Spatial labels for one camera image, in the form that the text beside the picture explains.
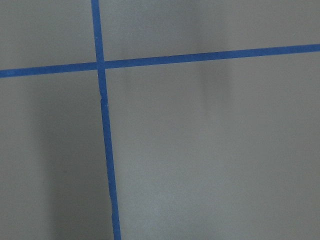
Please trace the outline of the horizontal blue tape line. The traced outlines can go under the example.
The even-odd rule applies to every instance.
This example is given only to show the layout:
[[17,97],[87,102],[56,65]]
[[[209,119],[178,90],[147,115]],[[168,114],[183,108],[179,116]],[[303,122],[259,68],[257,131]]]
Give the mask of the horizontal blue tape line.
[[[190,62],[204,62],[237,58],[253,58],[276,55],[290,55],[314,53],[320,51],[319,44],[278,46],[266,48],[253,48],[242,50],[228,50],[206,53],[182,54],[171,56],[143,57],[120,60],[107,60],[102,66],[105,69],[131,68],[140,66],[166,65]],[[62,65],[49,65],[39,67],[4,69],[0,71],[1,78],[48,75],[59,73],[85,72],[98,69],[96,62],[72,63]]]

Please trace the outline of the vertical blue tape line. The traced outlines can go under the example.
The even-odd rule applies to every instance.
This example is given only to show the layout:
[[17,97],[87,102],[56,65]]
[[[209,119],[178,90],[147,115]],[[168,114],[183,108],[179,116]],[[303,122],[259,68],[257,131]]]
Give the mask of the vertical blue tape line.
[[103,140],[105,148],[105,161],[107,170],[107,181],[109,197],[111,202],[111,223],[113,238],[121,240],[121,227],[119,219],[119,208],[117,198],[116,175],[113,156],[113,144],[111,135],[111,125],[109,116],[109,102],[107,90],[107,78],[104,59],[103,35],[100,16],[100,5],[98,0],[91,1],[91,13],[93,20],[94,45],[96,55],[96,68],[98,77],[98,87],[100,93],[100,108],[102,117]]

